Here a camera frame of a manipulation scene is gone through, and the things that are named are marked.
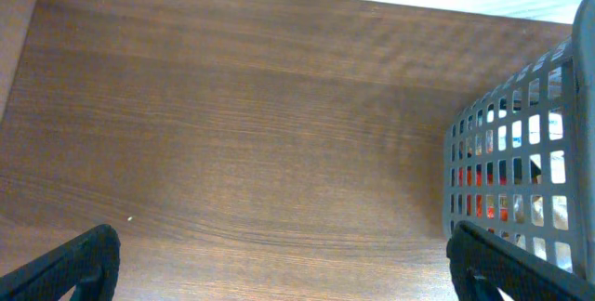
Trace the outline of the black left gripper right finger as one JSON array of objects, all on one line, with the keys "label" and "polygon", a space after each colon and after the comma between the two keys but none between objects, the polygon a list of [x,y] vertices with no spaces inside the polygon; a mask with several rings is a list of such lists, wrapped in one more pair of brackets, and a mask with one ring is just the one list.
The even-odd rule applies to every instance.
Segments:
[{"label": "black left gripper right finger", "polygon": [[592,300],[587,281],[475,224],[458,222],[446,247],[460,300]]}]

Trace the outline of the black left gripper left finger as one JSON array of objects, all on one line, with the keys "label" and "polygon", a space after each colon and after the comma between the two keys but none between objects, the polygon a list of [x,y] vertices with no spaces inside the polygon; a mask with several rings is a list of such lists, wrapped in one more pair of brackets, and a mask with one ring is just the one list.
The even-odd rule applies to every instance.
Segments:
[{"label": "black left gripper left finger", "polygon": [[1,278],[3,300],[111,301],[118,282],[120,240],[108,224],[71,239]]}]

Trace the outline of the spaghetti packet with red ends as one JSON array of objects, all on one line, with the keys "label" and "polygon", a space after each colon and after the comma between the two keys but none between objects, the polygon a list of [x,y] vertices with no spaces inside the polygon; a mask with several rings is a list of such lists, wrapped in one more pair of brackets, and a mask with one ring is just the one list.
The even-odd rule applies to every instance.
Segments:
[{"label": "spaghetti packet with red ends", "polygon": [[453,208],[464,216],[490,220],[509,221],[509,195],[505,161],[487,162],[458,167],[452,182],[460,188]]}]

